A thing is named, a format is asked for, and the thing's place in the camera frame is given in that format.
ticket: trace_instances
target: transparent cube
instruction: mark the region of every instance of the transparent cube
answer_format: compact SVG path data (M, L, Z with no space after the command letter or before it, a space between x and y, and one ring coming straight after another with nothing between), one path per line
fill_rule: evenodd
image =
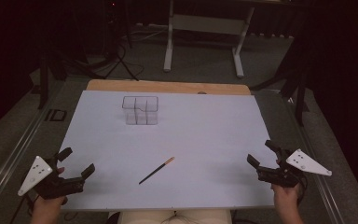
M156 125L158 123L157 96L125 96L122 108L129 125Z

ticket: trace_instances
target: metal rail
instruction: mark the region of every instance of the metal rail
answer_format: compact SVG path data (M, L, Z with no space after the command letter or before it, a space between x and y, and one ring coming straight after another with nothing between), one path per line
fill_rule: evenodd
M26 128L19 142L13 148L11 154L8 156L5 163L0 167L0 194L2 193L4 187L6 186L7 181L11 178L11 175L13 174L15 168L17 167L20 160L22 159L22 156L27 150L29 144L32 142L34 138L34 134L36 133L38 127L40 126L44 117L48 113L49 107L52 105L54 99L57 97L62 86L63 86L63 82L61 81L54 82L50 91L51 95L49 96L49 99L45 104L44 108L38 110L35 113L34 118Z

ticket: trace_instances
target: gray carpet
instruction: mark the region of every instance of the gray carpet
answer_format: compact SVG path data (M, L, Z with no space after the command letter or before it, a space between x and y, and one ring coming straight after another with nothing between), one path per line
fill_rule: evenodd
M137 75L141 80L230 83L252 86L274 75L292 41L284 38L266 39L249 36L245 40L241 52L245 78L238 79L235 76L230 50L230 45L235 43L235 38L223 36L223 42L205 43L202 41L202 43L197 43L187 41L186 35L186 33L175 34L170 73L162 71L166 48L164 33L134 41L132 49L129 49L128 45L123 42L126 49L124 60L134 74L143 71ZM132 38L137 40L143 39L145 36L140 33ZM112 67L99 69L98 74L105 75ZM11 178L0 194L0 223L9 223L14 214L21 199L17 196L20 179L29 169L34 156L49 157L61 146L80 93L86 89L89 81L88 78L76 71L71 71L71 76L65 82L56 82L56 85L51 86L51 91L57 90L58 94L52 95L48 105L48 109L66 110L68 116L63 122L42 121L34 132L33 138L26 146L21 162L13 170ZM109 79L128 78L130 76L122 65L119 65L109 76ZM322 179L322 182L328 185L328 189L318 187L321 179L315 175L308 175L309 189L300 205L302 217L306 223L358 223L358 185L340 151L337 140L315 103L311 91L307 91L306 103L309 112L303 113L305 127L301 128L296 125L293 116L288 113L293 108L287 105L274 91L281 85L282 83L274 84L269 87L269 90L254 92L271 139L282 147L310 149L312 155L320 163L333 171L333 176ZM26 132L28 124L35 117L46 116L37 110L37 105L38 96L27 94L0 120L0 167L16 147L22 134ZM300 140L304 136L308 137L305 145ZM333 195L338 213L332 215L325 208L327 202L321 196L321 192L325 191L329 195L330 192ZM62 213L60 223L105 223L107 219L107 212L95 212L79 213L71 221L65 221L65 216L72 217L73 215L72 213ZM237 217L250 219L256 223L280 223L273 208L239 210ZM29 220L24 204L14 223L28 223Z

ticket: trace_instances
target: dark background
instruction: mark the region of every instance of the dark background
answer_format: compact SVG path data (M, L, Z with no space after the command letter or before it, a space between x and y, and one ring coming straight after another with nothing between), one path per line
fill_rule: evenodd
M131 24L166 24L168 1L131 1ZM104 54L111 37L106 36L108 6L104 1L0 1L0 118L33 84L29 74L38 65L40 37L78 60L86 54ZM316 51L310 60L308 87L328 120L358 180L358 1L303 1L321 5L306 15L293 10L258 7L249 33L296 36L282 61L282 69L296 66L307 50ZM178 6L184 12L200 12L200 5ZM212 8L201 13L243 16L237 8Z

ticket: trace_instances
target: white paper sheet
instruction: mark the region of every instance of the white paper sheet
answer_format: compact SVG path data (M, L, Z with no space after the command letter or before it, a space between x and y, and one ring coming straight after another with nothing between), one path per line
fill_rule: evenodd
M158 125L126 125L124 96L157 96ZM253 96L84 91L62 143L64 177L96 171L64 209L235 208L273 205L246 157L277 167ZM138 183L170 157L175 159Z

